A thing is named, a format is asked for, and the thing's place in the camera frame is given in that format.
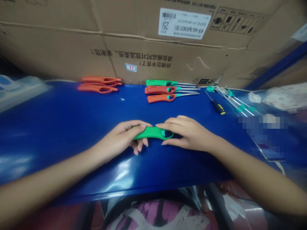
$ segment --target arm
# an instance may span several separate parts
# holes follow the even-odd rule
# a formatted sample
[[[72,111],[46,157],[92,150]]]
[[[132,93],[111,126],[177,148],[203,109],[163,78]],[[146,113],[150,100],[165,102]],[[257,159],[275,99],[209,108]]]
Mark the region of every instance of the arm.
[[[275,169],[214,135],[195,120],[178,116],[156,126],[183,136],[181,139],[168,139],[162,145],[206,151],[216,157],[248,195],[265,209],[307,215],[307,193]]]
[[[135,143],[132,139],[146,126],[151,125],[139,120],[122,122],[89,150],[0,187],[0,229],[12,227],[128,146],[137,155],[148,141]]]

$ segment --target cardboard box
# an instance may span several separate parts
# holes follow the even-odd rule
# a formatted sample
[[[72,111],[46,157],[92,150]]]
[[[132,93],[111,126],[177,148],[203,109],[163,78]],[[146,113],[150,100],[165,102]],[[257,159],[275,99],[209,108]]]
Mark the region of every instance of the cardboard box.
[[[304,6],[303,0],[0,0],[0,54],[38,77],[206,85],[224,74],[221,86],[244,88],[302,44],[291,36],[307,22]],[[164,22],[176,37],[163,34]]]
[[[307,82],[307,57],[264,84],[261,89]]]
[[[0,21],[98,31],[91,1],[85,0],[0,0]]]
[[[1,55],[33,76],[78,81],[85,75],[115,77],[100,34],[0,25]]]

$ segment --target orange lighter handle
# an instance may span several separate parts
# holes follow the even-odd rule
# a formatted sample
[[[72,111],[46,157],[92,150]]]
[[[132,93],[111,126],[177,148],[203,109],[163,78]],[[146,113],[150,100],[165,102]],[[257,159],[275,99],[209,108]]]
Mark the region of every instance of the orange lighter handle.
[[[81,78],[81,81],[83,82],[100,82],[100,83],[111,83],[111,82],[116,82],[116,81],[121,81],[120,78],[108,78],[108,77],[98,77],[98,76],[86,76]]]
[[[112,91],[118,91],[117,88],[113,88],[113,87],[88,85],[88,84],[79,85],[78,90],[79,91],[97,92],[97,93],[100,93],[100,94],[106,94],[106,93],[111,93]]]
[[[107,86],[107,87],[116,87],[118,85],[122,85],[121,82],[110,82],[110,83],[100,83],[100,82],[90,82],[90,81],[87,81],[86,84],[90,84],[90,85],[100,85],[100,86]]]
[[[161,94],[161,95],[153,95],[153,96],[148,96],[147,100],[148,103],[154,103],[158,101],[174,101],[176,98],[177,94]]]
[[[173,94],[177,87],[169,87],[169,86],[147,86],[148,94]]]
[[[164,94],[164,93],[149,93],[148,92],[148,87],[145,88],[145,94]]]

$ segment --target blue shelf frame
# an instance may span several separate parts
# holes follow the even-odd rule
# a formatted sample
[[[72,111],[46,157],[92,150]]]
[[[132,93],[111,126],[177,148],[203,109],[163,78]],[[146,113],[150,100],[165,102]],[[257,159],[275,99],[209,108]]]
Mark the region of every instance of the blue shelf frame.
[[[307,42],[300,45],[285,58],[280,60],[276,65],[268,69],[264,74],[255,79],[251,84],[245,87],[246,90],[257,90],[268,81],[294,65],[307,55]]]

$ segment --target hand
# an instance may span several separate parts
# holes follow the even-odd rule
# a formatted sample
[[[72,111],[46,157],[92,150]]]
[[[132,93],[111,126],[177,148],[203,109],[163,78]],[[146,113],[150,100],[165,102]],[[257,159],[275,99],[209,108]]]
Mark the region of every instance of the hand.
[[[176,118],[169,118],[164,123],[156,126],[183,136],[181,139],[165,140],[162,145],[175,145],[185,149],[213,152],[221,139],[221,137],[213,134],[197,121],[182,115]]]
[[[144,138],[135,142],[133,138],[143,132],[146,127],[152,127],[152,125],[140,120],[121,122],[94,145],[91,150],[107,154],[108,161],[122,153],[128,146],[133,148],[135,155],[138,155],[138,152],[142,150],[143,144],[148,146],[148,140]]]

